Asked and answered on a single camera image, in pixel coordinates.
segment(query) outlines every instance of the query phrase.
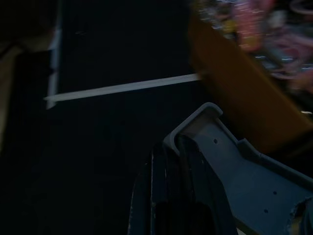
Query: pink object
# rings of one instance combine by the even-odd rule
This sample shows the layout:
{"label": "pink object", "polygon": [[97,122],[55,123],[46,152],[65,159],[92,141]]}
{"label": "pink object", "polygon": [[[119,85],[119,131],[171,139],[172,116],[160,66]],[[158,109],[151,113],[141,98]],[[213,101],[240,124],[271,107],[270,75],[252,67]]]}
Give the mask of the pink object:
{"label": "pink object", "polygon": [[233,7],[239,46],[247,52],[256,51],[261,47],[260,23],[264,12],[259,9],[257,3],[254,0],[238,0]]}
{"label": "pink object", "polygon": [[260,8],[264,12],[269,12],[275,5],[275,0],[259,0],[260,2]]}

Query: black surface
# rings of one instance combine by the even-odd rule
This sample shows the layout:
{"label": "black surface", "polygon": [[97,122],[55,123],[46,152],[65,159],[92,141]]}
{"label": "black surface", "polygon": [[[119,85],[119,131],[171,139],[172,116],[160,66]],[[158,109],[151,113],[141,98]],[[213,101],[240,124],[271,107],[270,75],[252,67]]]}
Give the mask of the black surface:
{"label": "black surface", "polygon": [[192,73],[182,0],[68,0],[59,92]]}
{"label": "black surface", "polygon": [[124,235],[134,178],[152,146],[209,96],[190,82],[46,111],[48,55],[31,54],[34,64],[23,55],[15,69],[0,161],[0,233]]}

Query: gray plastic bracket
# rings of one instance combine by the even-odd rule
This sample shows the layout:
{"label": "gray plastic bracket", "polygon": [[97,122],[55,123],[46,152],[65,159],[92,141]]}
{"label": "gray plastic bracket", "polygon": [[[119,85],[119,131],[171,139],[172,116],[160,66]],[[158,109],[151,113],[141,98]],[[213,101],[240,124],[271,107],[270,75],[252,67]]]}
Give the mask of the gray plastic bracket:
{"label": "gray plastic bracket", "polygon": [[195,140],[225,188],[239,229],[260,235],[287,235],[294,207],[313,197],[313,180],[238,141],[219,120],[223,112],[203,104],[164,142],[179,154],[175,136]]}

